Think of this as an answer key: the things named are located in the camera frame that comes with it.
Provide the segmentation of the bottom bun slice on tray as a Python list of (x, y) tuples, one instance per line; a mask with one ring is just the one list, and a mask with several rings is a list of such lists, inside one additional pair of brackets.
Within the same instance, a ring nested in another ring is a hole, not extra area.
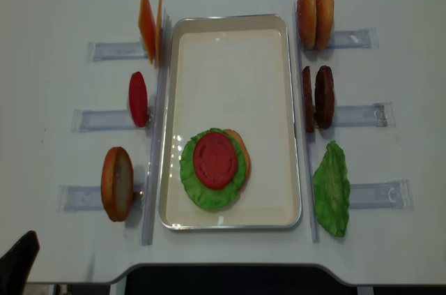
[(245, 159), (245, 179), (244, 179), (242, 185), (239, 187), (239, 190), (242, 190), (244, 185), (246, 184), (246, 182), (249, 178), (249, 174), (250, 174), (250, 169), (251, 169), (250, 156), (249, 156), (249, 153), (247, 151), (247, 148), (245, 146), (245, 143), (244, 143), (242, 137), (235, 130), (224, 129), (224, 132), (226, 132), (228, 135), (232, 136), (232, 138), (234, 138), (237, 141), (237, 143), (243, 153), (244, 159)]

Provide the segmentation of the clear right bun holder track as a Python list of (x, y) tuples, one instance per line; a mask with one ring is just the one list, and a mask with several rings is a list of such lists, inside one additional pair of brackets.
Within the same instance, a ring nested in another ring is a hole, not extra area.
[(326, 50), (379, 47), (376, 27), (333, 31)]

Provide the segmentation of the clear left bun holder track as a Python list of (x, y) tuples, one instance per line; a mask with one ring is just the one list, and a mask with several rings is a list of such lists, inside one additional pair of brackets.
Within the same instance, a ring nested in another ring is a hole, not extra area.
[(100, 186), (60, 185), (56, 210), (58, 212), (104, 211)]

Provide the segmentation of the red tomato slice in holder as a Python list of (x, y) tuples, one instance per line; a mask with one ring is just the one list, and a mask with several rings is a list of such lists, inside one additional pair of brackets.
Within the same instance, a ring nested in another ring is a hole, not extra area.
[(148, 96), (144, 77), (139, 71), (130, 78), (128, 100), (134, 124), (143, 128), (148, 120)]

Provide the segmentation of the clear patty holder track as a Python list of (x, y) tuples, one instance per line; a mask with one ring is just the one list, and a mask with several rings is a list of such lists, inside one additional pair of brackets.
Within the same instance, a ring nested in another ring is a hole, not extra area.
[(338, 106), (332, 120), (334, 127), (395, 127), (392, 103)]

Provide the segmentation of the clear left long rail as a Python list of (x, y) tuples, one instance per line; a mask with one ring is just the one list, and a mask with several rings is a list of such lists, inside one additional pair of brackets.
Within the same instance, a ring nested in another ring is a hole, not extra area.
[(151, 157), (148, 164), (146, 178), (144, 217), (141, 233), (141, 244), (143, 246), (153, 243), (154, 224), (156, 217), (157, 185), (161, 177), (162, 152), (164, 149), (164, 125), (167, 111), (166, 97), (169, 88), (169, 70), (171, 61), (171, 19), (167, 11), (164, 11), (162, 21), (161, 62), (157, 75), (157, 93), (154, 113), (152, 116), (151, 135)]

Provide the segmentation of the white rectangular metal tray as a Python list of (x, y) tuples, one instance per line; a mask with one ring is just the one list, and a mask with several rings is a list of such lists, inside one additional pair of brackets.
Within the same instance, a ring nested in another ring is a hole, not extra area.
[[(302, 206), (289, 31), (278, 15), (184, 19), (173, 30), (159, 171), (160, 220), (171, 230), (287, 228)], [(250, 172), (233, 202), (199, 208), (180, 180), (192, 138), (243, 139)]]

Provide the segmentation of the clear bun holder track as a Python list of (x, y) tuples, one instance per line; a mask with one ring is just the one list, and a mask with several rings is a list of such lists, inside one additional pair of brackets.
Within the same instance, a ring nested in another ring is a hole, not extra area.
[(56, 210), (58, 212), (104, 211), (100, 186), (60, 185)]
[(379, 47), (376, 27), (333, 31), (326, 50)]

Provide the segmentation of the bun top inner right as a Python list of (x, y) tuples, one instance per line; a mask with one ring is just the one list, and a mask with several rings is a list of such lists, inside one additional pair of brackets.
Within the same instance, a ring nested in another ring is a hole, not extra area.
[(313, 48), (316, 39), (316, 0), (297, 0), (297, 24), (304, 47)]

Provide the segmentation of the clear long rail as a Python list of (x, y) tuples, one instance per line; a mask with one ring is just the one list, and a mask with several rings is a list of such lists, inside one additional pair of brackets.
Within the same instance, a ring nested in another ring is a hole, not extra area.
[(309, 150), (308, 134), (306, 132), (305, 125), (305, 100), (303, 92), (302, 82), (302, 51), (300, 47), (300, 37), (298, 31), (298, 16), (297, 16), (297, 1), (293, 4), (293, 36), (294, 36), (294, 48), (295, 48), (295, 64), (296, 74), (298, 81), (298, 91), (300, 100), (300, 116), (302, 119), (302, 138), (303, 138), (303, 152), (304, 152), (304, 169), (305, 169), (305, 184), (307, 188), (307, 200), (309, 209), (309, 224), (312, 235), (312, 243), (319, 243), (318, 222), (314, 214), (314, 192), (312, 183), (312, 164), (311, 154)]
[(157, 185), (161, 177), (162, 152), (164, 149), (164, 125), (167, 111), (166, 97), (169, 88), (169, 70), (171, 61), (171, 19), (167, 11), (164, 11), (162, 21), (161, 62), (157, 75), (157, 93), (154, 113), (152, 116), (151, 135), (151, 157), (148, 164), (146, 178), (144, 217), (141, 233), (141, 244), (143, 246), (153, 243), (154, 224), (156, 217)]

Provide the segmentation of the bun slice in left holder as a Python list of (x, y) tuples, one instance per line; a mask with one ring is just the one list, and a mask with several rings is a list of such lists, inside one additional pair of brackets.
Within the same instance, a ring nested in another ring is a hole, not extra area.
[(113, 222), (127, 218), (133, 196), (133, 166), (127, 151), (120, 146), (108, 150), (102, 166), (101, 200)]

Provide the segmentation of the green lettuce leaf on tray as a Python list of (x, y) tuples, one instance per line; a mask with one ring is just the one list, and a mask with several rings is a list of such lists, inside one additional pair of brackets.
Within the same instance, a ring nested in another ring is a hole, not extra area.
[[(198, 180), (194, 173), (193, 166), (193, 150), (198, 140), (209, 132), (224, 133), (231, 140), (236, 149), (238, 159), (238, 170), (229, 184), (220, 190), (211, 190), (204, 186)], [(228, 135), (224, 130), (219, 128), (210, 128), (203, 131), (191, 139), (184, 146), (182, 155), (180, 157), (180, 180), (184, 186), (188, 197), (200, 208), (206, 210), (222, 209), (232, 203), (239, 194), (239, 187), (245, 179), (245, 159), (237, 141)]]

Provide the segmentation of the brown meat patty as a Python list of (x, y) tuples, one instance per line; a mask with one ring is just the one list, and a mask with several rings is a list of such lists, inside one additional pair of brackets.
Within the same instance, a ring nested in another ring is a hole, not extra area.
[(321, 66), (316, 75), (315, 110), (318, 127), (328, 129), (335, 112), (334, 82), (329, 66)]
[(306, 66), (302, 70), (302, 92), (305, 109), (305, 129), (307, 133), (314, 132), (314, 114), (312, 103), (312, 86), (310, 68)]

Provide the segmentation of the clear tomato holder track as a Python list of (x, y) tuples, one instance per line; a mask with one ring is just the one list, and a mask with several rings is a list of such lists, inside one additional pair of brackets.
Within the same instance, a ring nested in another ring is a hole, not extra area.
[[(149, 127), (153, 115), (148, 109), (148, 116), (142, 129)], [(138, 130), (127, 110), (84, 110), (76, 109), (72, 118), (71, 131), (85, 133), (93, 131)]]

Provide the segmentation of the clear lettuce holder track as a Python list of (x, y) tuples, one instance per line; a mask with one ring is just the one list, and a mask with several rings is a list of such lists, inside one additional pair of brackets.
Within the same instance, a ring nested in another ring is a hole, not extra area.
[(412, 207), (408, 180), (351, 185), (349, 209), (409, 209)]

